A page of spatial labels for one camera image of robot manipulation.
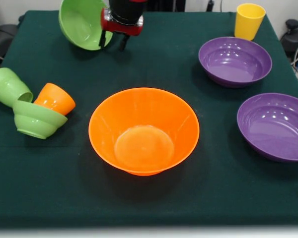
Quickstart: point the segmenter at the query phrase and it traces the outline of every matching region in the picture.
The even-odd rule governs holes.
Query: green bowl
[[[99,50],[102,32],[101,10],[107,7],[102,0],[63,0],[59,12],[59,23],[63,34],[74,45],[85,50]],[[106,32],[107,45],[113,36]]]
[[[68,120],[51,109],[25,101],[16,101],[13,112],[17,131],[40,139],[53,135]]]

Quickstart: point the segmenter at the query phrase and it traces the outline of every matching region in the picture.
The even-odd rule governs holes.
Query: cup
[[[59,86],[47,83],[41,90],[34,104],[46,107],[62,115],[67,115],[75,108],[75,102],[70,95]]]
[[[33,94],[9,68],[0,68],[0,102],[8,107],[17,100],[32,102]]]
[[[257,4],[244,3],[237,7],[235,37],[254,40],[266,15],[265,9]]]
[[[19,100],[13,104],[13,112],[17,131],[39,139],[53,135],[68,120],[55,111]]]

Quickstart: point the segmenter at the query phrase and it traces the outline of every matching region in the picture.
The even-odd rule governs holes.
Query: yellow cup
[[[265,9],[257,4],[244,3],[237,7],[235,37],[252,41],[266,15]]]

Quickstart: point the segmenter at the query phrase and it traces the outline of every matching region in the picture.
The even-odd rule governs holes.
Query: green cup
[[[24,101],[13,105],[14,123],[17,131],[40,139],[46,139],[68,120],[51,109]]]
[[[74,45],[85,50],[99,50],[102,32],[101,10],[107,7],[102,0],[63,0],[59,12],[59,23],[63,34]],[[106,32],[107,45],[113,36]]]
[[[33,94],[30,89],[9,68],[0,68],[0,102],[8,107],[17,100],[32,102]]]

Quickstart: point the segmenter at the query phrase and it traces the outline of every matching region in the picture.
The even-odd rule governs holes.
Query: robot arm
[[[104,47],[106,42],[106,31],[124,34],[120,44],[120,50],[125,49],[130,36],[141,33],[144,25],[142,16],[147,0],[110,0],[109,8],[102,9],[101,27],[102,34],[99,46]]]

